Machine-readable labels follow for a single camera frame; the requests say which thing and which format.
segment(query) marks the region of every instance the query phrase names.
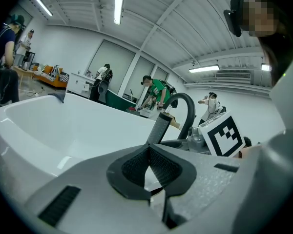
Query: desk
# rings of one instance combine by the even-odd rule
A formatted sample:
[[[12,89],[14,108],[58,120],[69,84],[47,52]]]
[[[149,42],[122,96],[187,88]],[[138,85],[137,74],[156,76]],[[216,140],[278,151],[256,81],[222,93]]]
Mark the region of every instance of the desk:
[[[89,98],[91,89],[89,89],[89,91],[85,91],[83,88],[86,84],[89,84],[89,86],[92,87],[94,82],[95,79],[91,79],[81,74],[71,73],[66,87],[66,92],[73,92],[82,97]],[[109,107],[116,108],[121,111],[125,111],[129,107],[135,107],[137,105],[136,103],[119,96],[109,89],[107,90],[105,96],[100,96],[99,101],[104,102]]]
[[[16,73],[18,73],[19,77],[21,78],[20,83],[19,83],[19,88],[21,87],[21,82],[23,81],[23,76],[30,77],[30,79],[33,78],[34,72],[31,70],[23,70],[21,68],[15,67],[15,66],[13,66],[12,69],[15,70]]]
[[[121,111],[126,111],[129,107],[135,107],[137,104],[120,97],[118,94],[108,90],[105,95],[106,105]]]

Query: green shirt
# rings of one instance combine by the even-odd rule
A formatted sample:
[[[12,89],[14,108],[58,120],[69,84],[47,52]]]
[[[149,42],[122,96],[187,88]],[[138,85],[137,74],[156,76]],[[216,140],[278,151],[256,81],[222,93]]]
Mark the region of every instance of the green shirt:
[[[160,80],[153,80],[153,85],[151,87],[151,94],[152,96],[156,96],[156,101],[161,101],[161,97],[162,97],[162,90],[166,88],[166,94],[165,94],[165,98],[163,103],[165,103],[169,98],[170,98],[170,94],[169,94],[169,90],[167,87],[165,87]]]

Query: black vent slot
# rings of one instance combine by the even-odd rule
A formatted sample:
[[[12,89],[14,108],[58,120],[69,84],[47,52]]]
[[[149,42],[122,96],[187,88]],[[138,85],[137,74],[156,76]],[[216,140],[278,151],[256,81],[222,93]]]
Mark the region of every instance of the black vent slot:
[[[236,173],[239,170],[239,168],[236,166],[230,166],[230,165],[220,164],[220,163],[214,165],[214,167],[221,170],[228,171],[228,172],[232,172],[232,173]]]
[[[60,194],[39,214],[38,218],[47,224],[55,227],[70,207],[80,188],[75,186],[66,186]]]

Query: white t-shirt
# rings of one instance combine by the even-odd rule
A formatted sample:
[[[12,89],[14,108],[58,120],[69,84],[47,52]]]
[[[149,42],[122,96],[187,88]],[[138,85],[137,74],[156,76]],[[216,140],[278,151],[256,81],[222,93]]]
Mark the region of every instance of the white t-shirt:
[[[205,99],[203,101],[206,105],[208,105],[208,108],[201,119],[207,121],[217,115],[216,110],[219,108],[220,104],[216,99]]]
[[[101,67],[99,68],[99,70],[97,71],[99,73],[99,76],[97,77],[97,79],[102,80],[102,74],[107,70],[106,67]]]
[[[27,47],[29,47],[30,45],[30,38],[26,35],[26,36],[23,36],[20,41],[25,44]],[[19,54],[19,55],[23,55],[25,56],[26,54],[26,48],[24,48],[23,46],[19,46],[19,48],[17,49],[16,51],[16,54]]]

